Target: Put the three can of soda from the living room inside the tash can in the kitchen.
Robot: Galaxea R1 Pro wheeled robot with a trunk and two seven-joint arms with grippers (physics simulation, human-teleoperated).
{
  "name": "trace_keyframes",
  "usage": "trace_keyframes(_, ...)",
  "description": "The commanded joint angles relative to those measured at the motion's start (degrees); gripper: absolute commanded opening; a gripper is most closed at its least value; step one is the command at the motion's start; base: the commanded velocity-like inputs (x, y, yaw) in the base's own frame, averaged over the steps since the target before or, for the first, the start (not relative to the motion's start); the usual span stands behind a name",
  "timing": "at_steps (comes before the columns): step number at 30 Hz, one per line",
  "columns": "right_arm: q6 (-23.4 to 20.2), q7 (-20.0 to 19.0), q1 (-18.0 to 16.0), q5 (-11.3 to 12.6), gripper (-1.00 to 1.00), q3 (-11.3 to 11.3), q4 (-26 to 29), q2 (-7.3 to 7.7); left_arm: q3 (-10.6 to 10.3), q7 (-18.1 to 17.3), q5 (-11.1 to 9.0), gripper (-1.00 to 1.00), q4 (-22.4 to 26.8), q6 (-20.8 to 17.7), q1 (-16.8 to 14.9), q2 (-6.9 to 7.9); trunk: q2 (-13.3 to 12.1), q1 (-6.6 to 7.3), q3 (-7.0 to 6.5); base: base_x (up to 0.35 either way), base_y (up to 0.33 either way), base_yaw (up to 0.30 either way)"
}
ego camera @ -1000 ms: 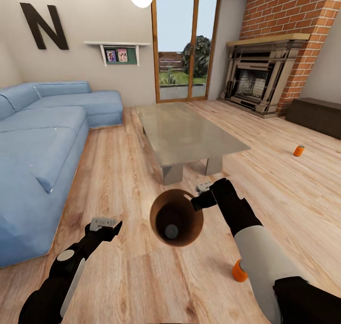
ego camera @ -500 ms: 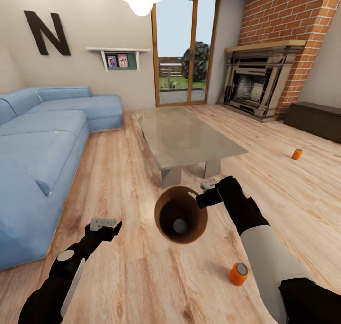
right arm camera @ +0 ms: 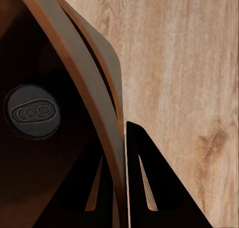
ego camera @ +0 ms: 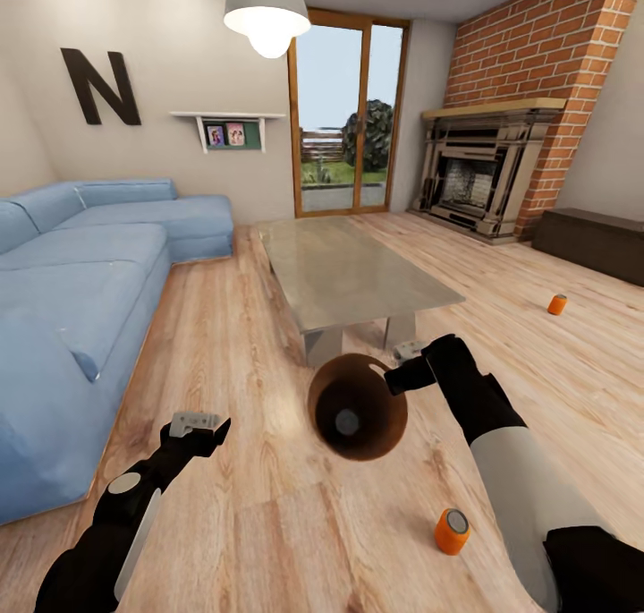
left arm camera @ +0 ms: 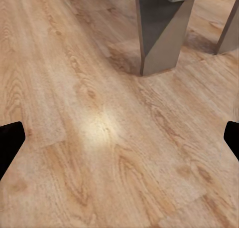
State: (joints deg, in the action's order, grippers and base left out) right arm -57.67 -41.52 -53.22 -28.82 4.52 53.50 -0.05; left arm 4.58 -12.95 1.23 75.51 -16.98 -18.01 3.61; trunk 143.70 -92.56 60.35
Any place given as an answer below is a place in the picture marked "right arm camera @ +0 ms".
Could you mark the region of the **trash can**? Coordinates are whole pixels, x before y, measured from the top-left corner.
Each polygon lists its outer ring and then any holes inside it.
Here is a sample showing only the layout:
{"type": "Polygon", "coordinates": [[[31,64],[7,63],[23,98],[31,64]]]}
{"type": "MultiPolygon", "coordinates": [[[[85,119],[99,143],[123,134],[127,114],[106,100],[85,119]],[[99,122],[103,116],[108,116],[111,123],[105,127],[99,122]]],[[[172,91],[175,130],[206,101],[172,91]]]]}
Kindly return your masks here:
{"type": "MultiPolygon", "coordinates": [[[[122,81],[111,43],[66,0],[0,0],[0,228],[33,228],[97,131],[113,180],[112,228],[128,228],[122,81]],[[64,129],[29,140],[10,128],[5,97],[65,68],[84,102],[64,129]]],[[[103,156],[85,211],[96,208],[103,156]]]]}

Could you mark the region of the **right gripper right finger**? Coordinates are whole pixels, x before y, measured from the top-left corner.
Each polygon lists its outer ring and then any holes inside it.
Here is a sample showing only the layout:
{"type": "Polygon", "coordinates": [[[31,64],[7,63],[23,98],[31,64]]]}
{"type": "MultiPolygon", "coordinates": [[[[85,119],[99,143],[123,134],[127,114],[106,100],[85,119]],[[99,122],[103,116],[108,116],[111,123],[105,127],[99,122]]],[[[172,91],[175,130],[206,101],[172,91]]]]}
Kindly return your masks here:
{"type": "Polygon", "coordinates": [[[145,129],[126,123],[131,228],[213,228],[145,129]],[[139,157],[158,211],[147,207],[139,157]]]}

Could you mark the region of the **can of soda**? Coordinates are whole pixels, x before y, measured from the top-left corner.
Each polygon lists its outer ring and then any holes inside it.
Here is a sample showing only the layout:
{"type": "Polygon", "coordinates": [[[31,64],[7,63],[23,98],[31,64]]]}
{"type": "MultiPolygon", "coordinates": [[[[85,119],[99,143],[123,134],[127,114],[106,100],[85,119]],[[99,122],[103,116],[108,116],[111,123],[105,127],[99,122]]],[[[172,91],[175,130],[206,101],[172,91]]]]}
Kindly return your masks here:
{"type": "Polygon", "coordinates": [[[14,132],[42,140],[61,132],[83,104],[68,71],[58,68],[19,82],[2,108],[14,132]]]}

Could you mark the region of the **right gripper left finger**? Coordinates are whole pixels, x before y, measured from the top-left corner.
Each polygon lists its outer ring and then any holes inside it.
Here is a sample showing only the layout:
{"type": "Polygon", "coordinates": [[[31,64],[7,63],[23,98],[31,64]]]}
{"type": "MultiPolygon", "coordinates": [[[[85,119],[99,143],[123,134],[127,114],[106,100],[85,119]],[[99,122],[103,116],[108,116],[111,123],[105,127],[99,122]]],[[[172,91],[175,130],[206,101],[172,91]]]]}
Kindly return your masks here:
{"type": "Polygon", "coordinates": [[[112,228],[113,185],[96,131],[33,228],[112,228]],[[101,156],[103,162],[96,208],[85,211],[101,156]]]}

